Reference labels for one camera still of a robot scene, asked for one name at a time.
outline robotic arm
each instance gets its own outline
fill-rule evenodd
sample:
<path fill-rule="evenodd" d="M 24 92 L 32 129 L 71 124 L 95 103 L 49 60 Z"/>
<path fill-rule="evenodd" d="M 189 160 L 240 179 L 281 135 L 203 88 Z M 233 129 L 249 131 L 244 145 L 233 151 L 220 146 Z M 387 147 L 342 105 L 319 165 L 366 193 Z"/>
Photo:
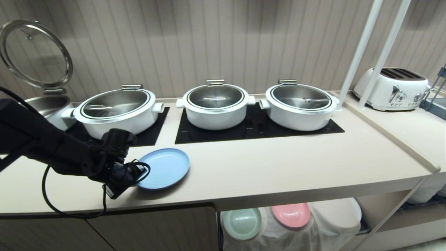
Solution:
<path fill-rule="evenodd" d="M 129 147 L 136 143 L 132 133 L 111 129 L 102 142 L 83 143 L 40 114 L 11 99 L 0 99 L 0 154 L 8 154 L 0 159 L 0 172 L 26 156 L 52 166 L 59 174 L 87 176 L 105 183 L 109 197 L 116 199 L 138 179 L 145 178 L 150 167 L 140 162 L 124 164 Z"/>

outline induction cooktop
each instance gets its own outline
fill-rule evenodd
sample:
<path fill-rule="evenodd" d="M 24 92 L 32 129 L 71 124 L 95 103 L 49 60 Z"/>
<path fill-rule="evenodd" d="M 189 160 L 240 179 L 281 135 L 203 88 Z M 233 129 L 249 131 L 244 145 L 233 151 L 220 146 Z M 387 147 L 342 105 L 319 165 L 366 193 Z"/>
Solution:
<path fill-rule="evenodd" d="M 247 106 L 246 117 L 243 122 L 232 128 L 216 131 L 204 130 L 192 125 L 187 120 L 186 110 L 183 110 L 175 144 L 333 134 L 343 132 L 345 131 L 333 120 L 330 120 L 324 128 L 316 131 L 296 131 L 285 128 L 272 121 L 266 114 L 266 111 L 262 110 L 259 103 L 257 103 L 256 105 Z"/>
<path fill-rule="evenodd" d="M 155 143 L 157 142 L 158 135 L 160 134 L 161 128 L 163 127 L 164 120 L 166 119 L 168 112 L 169 112 L 169 107 L 164 108 L 164 112 L 158 114 L 157 121 L 155 121 L 155 123 L 151 127 L 137 134 L 136 145 L 134 146 L 154 146 Z M 79 121 L 76 122 L 73 127 L 68 129 L 66 133 L 85 143 L 88 142 L 95 142 L 99 144 L 101 143 L 100 140 L 91 137 L 88 134 L 85 127 L 83 126 L 83 124 Z"/>

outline countertop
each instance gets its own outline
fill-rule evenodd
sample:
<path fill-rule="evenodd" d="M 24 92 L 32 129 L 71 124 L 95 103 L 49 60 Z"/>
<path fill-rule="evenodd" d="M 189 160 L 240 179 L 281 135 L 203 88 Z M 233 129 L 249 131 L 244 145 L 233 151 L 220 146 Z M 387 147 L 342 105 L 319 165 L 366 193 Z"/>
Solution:
<path fill-rule="evenodd" d="M 132 147 L 131 161 L 175 147 L 190 157 L 190 170 L 163 191 L 132 187 L 108 211 L 212 203 L 217 210 L 319 201 L 412 189 L 431 175 L 420 162 L 348 109 L 332 119 L 345 133 L 175 145 L 182 109 L 171 107 L 155 146 Z M 19 158 L 0 172 L 0 216 L 55 214 L 41 194 L 46 165 Z M 102 209 L 101 184 L 50 171 L 50 201 L 60 210 Z"/>
<path fill-rule="evenodd" d="M 352 93 L 345 102 L 350 110 L 361 113 L 440 167 L 436 172 L 446 172 L 446 121 L 420 108 L 401 112 L 382 112 L 369 106 L 358 109 L 358 99 Z"/>

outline green plate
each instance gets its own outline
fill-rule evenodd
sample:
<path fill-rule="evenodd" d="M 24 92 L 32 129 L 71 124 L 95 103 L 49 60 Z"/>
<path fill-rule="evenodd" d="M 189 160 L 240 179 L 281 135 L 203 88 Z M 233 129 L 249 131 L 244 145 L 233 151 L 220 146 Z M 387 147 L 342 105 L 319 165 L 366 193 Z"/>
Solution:
<path fill-rule="evenodd" d="M 232 238 L 249 240 L 262 227 L 260 211 L 258 208 L 226 211 L 223 213 L 223 227 Z"/>

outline toaster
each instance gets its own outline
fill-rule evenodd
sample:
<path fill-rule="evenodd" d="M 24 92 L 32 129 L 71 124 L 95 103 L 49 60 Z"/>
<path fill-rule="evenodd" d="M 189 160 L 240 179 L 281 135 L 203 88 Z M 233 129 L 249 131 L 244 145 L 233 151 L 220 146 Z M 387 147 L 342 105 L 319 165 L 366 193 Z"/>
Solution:
<path fill-rule="evenodd" d="M 361 98 L 372 75 L 368 69 L 353 88 Z M 418 73 L 397 67 L 383 67 L 367 104 L 379 111 L 414 110 L 430 89 L 427 78 Z"/>

